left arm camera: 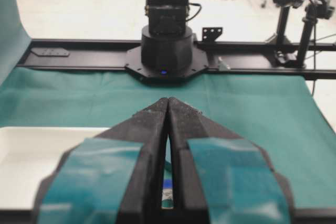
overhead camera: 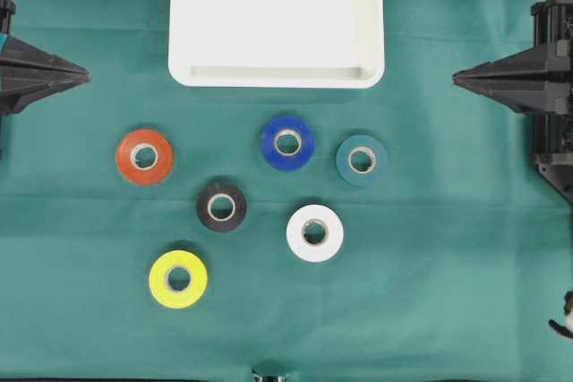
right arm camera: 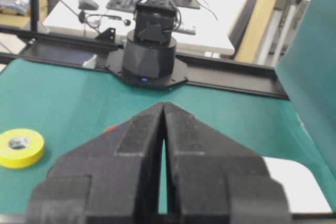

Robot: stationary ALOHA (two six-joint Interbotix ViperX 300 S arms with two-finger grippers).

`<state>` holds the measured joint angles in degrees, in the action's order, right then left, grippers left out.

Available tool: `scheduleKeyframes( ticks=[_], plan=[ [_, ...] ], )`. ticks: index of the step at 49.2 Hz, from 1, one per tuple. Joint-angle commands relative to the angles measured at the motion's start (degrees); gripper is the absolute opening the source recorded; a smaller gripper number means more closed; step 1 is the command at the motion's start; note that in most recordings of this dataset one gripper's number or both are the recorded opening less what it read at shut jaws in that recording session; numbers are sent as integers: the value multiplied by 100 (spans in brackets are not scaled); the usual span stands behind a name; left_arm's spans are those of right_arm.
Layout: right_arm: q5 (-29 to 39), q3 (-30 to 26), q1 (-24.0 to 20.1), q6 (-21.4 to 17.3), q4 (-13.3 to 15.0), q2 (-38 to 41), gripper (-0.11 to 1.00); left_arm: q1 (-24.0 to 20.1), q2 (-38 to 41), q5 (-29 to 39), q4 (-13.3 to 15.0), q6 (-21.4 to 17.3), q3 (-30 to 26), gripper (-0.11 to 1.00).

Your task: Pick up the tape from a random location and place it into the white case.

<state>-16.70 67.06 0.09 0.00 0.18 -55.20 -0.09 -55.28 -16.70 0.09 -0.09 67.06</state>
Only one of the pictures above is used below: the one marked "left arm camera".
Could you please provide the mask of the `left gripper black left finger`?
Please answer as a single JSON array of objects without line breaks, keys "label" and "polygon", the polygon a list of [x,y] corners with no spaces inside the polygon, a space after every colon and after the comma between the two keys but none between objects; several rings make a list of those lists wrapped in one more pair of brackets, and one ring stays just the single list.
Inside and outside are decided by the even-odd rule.
[{"label": "left gripper black left finger", "polygon": [[161,209],[167,98],[66,151],[41,183],[34,223],[151,223]]}]

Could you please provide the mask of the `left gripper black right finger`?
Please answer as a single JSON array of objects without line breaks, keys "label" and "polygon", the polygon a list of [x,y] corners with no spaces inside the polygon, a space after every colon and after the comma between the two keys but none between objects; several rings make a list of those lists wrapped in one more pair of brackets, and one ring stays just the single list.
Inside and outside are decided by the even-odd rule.
[{"label": "left gripper black right finger", "polygon": [[292,223],[293,196],[268,153],[169,98],[174,203],[188,223]]}]

